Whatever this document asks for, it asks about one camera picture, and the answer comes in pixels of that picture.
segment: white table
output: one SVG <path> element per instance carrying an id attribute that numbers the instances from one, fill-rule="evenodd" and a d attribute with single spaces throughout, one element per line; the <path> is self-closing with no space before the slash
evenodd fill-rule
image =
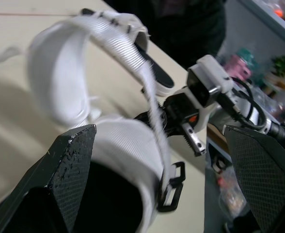
<path id="1" fill-rule="evenodd" d="M 100 0 L 0 0 L 0 13 L 66 15 L 76 14 L 84 7 L 109 9 Z M 0 16 L 0 51 L 10 45 L 18 45 L 25 52 L 36 34 L 65 18 Z M 187 72 L 153 43 L 150 43 L 149 54 L 174 79 L 175 90 L 185 85 Z M 10 193 L 25 171 L 63 132 L 40 115 L 34 106 L 25 64 L 24 55 L 0 64 L 0 200 Z M 147 110 L 147 102 L 140 93 L 141 86 L 116 61 L 91 44 L 87 51 L 86 73 L 90 93 L 100 96 L 98 106 L 105 114 L 119 112 L 135 117 Z M 200 132 L 199 137 L 206 142 L 206 131 Z M 187 159 L 187 179 L 178 209 L 172 214 L 158 215 L 149 232 L 202 233 L 205 175 L 196 167 L 204 168 L 204 157 L 194 158 L 181 137 L 174 137 L 170 142 L 174 149 L 173 162 Z"/>

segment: fabric strap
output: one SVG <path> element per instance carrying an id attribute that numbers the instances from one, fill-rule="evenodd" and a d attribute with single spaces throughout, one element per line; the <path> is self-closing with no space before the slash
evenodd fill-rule
<path id="1" fill-rule="evenodd" d="M 150 125 L 154 131 L 160 160 L 164 167 L 161 180 L 161 190 L 164 193 L 170 179 L 171 159 L 156 99 L 155 77 L 149 62 L 140 55 L 133 44 L 135 36 L 139 35 L 139 33 L 146 35 L 146 32 L 141 22 L 135 19 L 135 17 L 129 14 L 121 15 L 104 12 L 96 13 L 92 16 L 78 16 L 55 24 L 46 30 L 48 33 L 43 31 L 41 36 L 35 38 L 32 46 L 41 44 L 43 40 L 48 40 L 49 46 L 42 47 L 40 52 L 34 52 L 37 56 L 32 54 L 32 47 L 30 47 L 29 60 L 32 61 L 29 63 L 28 69 L 29 76 L 32 77 L 30 83 L 33 87 L 36 86 L 36 88 L 41 86 L 42 88 L 37 88 L 35 91 L 38 91 L 37 95 L 40 96 L 40 98 L 49 98 L 48 100 L 41 100 L 41 102 L 49 102 L 51 96 L 42 96 L 42 93 L 40 93 L 45 88 L 42 79 L 43 76 L 52 75 L 53 77 L 51 80 L 57 80 L 58 82 L 66 78 L 66 80 L 70 80 L 71 82 L 69 88 L 77 86 L 78 82 L 85 82 L 85 78 L 78 78 L 78 76 L 84 76 L 83 54 L 86 50 L 85 46 L 88 40 L 91 40 L 93 43 L 107 51 L 111 56 L 115 57 L 135 76 L 139 77 L 144 85 L 145 96 L 150 105 Z M 125 30 L 128 25 L 132 25 L 133 32 L 134 29 L 136 29 L 136 32 L 126 33 Z M 55 57 L 45 61 L 40 57 L 40 53 L 49 54 L 49 56 L 52 53 Z M 59 113 L 61 113 L 64 108 L 68 108 L 68 111 L 66 111 L 68 116 L 64 116 L 64 120 L 67 118 L 74 118 L 75 126 L 88 123 L 91 111 L 90 107 L 87 106 L 89 103 L 82 103 L 84 106 L 82 108 L 83 111 L 81 111 L 81 107 L 76 104 L 70 105 L 72 98 L 81 95 L 81 92 L 86 95 L 87 90 L 81 88 L 81 86 L 86 85 L 82 83 L 79 85 L 80 89 L 76 89 L 77 93 L 72 93 L 73 91 L 67 90 L 65 93 L 71 93 L 70 96 L 55 98 L 55 103 L 53 103 L 53 101 L 51 103 L 54 105 L 54 109 L 59 111 Z M 56 95 L 57 92 L 62 94 L 61 92 L 64 92 L 64 88 L 60 87 L 59 90 L 54 89 L 53 92 L 50 91 L 49 93 L 50 95 Z"/>

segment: white nylon webbing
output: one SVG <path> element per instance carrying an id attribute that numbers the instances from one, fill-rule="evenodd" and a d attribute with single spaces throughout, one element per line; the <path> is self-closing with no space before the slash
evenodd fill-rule
<path id="1" fill-rule="evenodd" d="M 66 25 L 65 28 L 69 27 L 70 31 L 74 30 L 74 33 L 81 34 L 81 31 L 85 32 L 85 36 L 89 36 L 92 42 L 102 47 L 113 57 L 116 57 L 122 65 L 141 79 L 144 85 L 145 96 L 150 104 L 150 125 L 154 131 L 161 155 L 161 162 L 164 166 L 162 176 L 162 192 L 164 192 L 170 179 L 171 159 L 167 138 L 162 127 L 160 111 L 158 109 L 155 77 L 151 69 L 151 64 L 140 55 L 137 48 L 133 45 L 133 42 L 120 27 L 112 24 L 103 17 L 94 15 L 78 16 L 60 22 L 58 25 L 61 27 Z M 77 52 L 74 52 L 73 48 L 80 47 L 81 49 L 81 47 L 85 46 L 84 43 L 81 43 L 81 39 L 77 39 L 76 41 L 71 33 L 68 34 L 66 44 L 67 46 L 63 48 L 62 52 L 67 56 L 77 56 Z M 71 73 L 82 74 L 83 72 L 80 70 L 72 70 Z"/>

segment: white strap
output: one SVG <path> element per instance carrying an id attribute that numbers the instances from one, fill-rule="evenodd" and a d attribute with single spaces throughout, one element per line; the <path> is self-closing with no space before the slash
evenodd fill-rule
<path id="1" fill-rule="evenodd" d="M 122 24 L 124 22 L 132 22 L 133 19 L 132 16 L 128 15 L 118 15 L 117 17 Z M 53 75 L 52 80 L 62 80 L 62 78 L 66 76 L 67 79 L 71 77 L 72 85 L 75 85 L 75 79 L 73 79 L 73 77 L 84 75 L 82 55 L 88 38 L 119 60 L 128 70 L 140 77 L 144 85 L 145 95 L 150 104 L 150 125 L 154 130 L 161 155 L 161 162 L 164 166 L 162 176 L 162 192 L 164 192 L 170 179 L 171 159 L 156 99 L 155 77 L 149 62 L 140 55 L 133 41 L 128 37 L 128 34 L 124 32 L 124 28 L 111 23 L 111 21 L 105 17 L 99 17 L 98 15 L 78 16 L 62 21 L 48 30 L 50 32 L 50 46 L 46 49 L 53 50 L 53 54 L 56 55 L 56 61 L 52 61 L 54 62 L 53 64 L 55 64 L 52 74 L 44 74 L 43 72 L 46 71 L 40 68 L 38 62 L 36 63 L 38 70 L 29 69 L 29 72 L 32 70 L 38 73 L 39 76 L 34 78 L 39 80 L 39 82 L 43 75 Z M 37 38 L 37 41 L 35 39 L 33 44 L 39 44 L 40 40 L 45 39 L 44 37 L 45 36 Z M 86 115 L 80 119 L 78 124 L 86 120 L 85 116 Z"/>
<path id="2" fill-rule="evenodd" d="M 148 49 L 149 34 L 148 29 L 140 19 L 133 14 L 118 13 L 115 11 L 96 12 L 95 16 L 103 17 L 127 34 L 132 43 L 138 44 L 144 51 Z"/>

